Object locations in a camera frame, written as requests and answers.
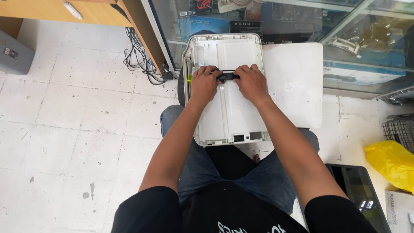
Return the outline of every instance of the black cable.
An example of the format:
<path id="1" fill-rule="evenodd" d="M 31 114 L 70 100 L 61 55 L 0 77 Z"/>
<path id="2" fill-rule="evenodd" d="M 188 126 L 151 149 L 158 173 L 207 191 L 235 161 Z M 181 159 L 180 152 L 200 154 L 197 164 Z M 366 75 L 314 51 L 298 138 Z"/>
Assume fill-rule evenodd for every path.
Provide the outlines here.
<path id="1" fill-rule="evenodd" d="M 124 50 L 124 64 L 128 67 L 128 70 L 135 71 L 138 68 L 142 69 L 142 72 L 147 75 L 149 82 L 152 85 L 161 85 L 165 83 L 162 77 L 156 77 L 156 75 L 161 75 L 157 72 L 156 67 L 151 59 L 147 59 L 147 53 L 142 45 L 141 40 L 138 38 L 137 34 L 133 27 L 125 27 L 126 34 L 131 42 L 131 50 L 125 49 Z M 136 64 L 131 63 L 131 58 L 135 56 Z M 164 71 L 162 74 L 166 74 L 167 69 L 164 66 Z"/>

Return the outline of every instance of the yellow plastic bag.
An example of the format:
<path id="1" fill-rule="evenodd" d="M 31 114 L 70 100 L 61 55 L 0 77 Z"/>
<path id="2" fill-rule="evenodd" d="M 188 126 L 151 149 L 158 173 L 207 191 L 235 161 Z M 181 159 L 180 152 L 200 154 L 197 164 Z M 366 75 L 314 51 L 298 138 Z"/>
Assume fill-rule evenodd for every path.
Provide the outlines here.
<path id="1" fill-rule="evenodd" d="M 414 155 L 395 141 L 382 141 L 365 147 L 368 162 L 388 182 L 414 194 Z"/>

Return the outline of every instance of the foot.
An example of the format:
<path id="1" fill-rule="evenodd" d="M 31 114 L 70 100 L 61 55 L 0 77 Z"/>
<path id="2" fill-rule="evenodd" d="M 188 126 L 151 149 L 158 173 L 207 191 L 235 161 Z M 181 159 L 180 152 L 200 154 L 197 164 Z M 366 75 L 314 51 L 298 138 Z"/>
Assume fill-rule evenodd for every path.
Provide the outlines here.
<path id="1" fill-rule="evenodd" d="M 253 156 L 253 161 L 254 161 L 255 163 L 260 162 L 260 157 L 259 157 L 259 155 L 258 155 L 258 154 L 255 154 L 255 155 Z"/>

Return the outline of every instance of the white printer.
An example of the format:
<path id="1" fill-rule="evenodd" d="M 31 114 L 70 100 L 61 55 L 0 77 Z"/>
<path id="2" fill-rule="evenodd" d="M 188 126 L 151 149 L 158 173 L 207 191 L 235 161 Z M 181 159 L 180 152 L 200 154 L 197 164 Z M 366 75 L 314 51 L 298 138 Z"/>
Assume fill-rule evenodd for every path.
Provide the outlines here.
<path id="1" fill-rule="evenodd" d="M 296 127 L 322 124 L 323 49 L 319 43 L 261 45 L 257 34 L 212 34 L 190 38 L 183 53 L 185 103 L 190 98 L 192 76 L 200 66 L 235 70 L 257 64 L 276 105 Z M 206 106 L 194 132 L 201 146 L 270 141 L 254 105 L 227 81 Z"/>

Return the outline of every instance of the wire basket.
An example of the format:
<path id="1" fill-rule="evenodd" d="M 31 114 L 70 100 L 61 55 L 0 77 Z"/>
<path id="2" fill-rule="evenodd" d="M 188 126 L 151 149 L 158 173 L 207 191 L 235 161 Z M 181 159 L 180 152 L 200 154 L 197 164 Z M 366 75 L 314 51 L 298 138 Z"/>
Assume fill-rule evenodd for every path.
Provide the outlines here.
<path id="1" fill-rule="evenodd" d="M 394 140 L 414 153 L 414 114 L 401 115 L 383 124 L 385 138 Z"/>

